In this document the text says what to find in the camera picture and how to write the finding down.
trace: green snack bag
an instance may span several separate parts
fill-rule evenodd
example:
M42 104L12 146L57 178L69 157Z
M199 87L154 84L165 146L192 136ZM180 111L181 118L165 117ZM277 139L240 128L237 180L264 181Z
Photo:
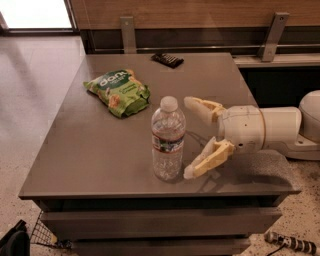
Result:
M130 69L108 72L84 87L98 95L112 114L117 117L130 116L148 106L150 91L148 87L134 77Z

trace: speckled floor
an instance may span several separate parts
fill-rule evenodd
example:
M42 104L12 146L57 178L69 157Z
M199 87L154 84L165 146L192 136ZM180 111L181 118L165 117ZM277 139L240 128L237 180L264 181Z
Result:
M84 57L79 37L0 37L0 237L20 219L32 231L40 210L18 193ZM320 163L289 161L302 192L280 205L270 230L320 246ZM241 255L266 255L277 246L252 235ZM31 245L32 256L74 255ZM305 255L283 249L275 255Z

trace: water bottle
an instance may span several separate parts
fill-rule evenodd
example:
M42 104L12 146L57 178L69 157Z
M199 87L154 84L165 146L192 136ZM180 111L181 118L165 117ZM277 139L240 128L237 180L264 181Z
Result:
M152 116L152 154L155 175L173 181L180 175L186 119L172 96L162 98Z

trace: bottle cap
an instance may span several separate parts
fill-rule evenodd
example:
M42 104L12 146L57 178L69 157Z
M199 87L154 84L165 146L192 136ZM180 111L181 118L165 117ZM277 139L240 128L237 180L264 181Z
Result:
M162 98L160 108L166 112L173 112L178 108L178 101L175 97L166 96Z

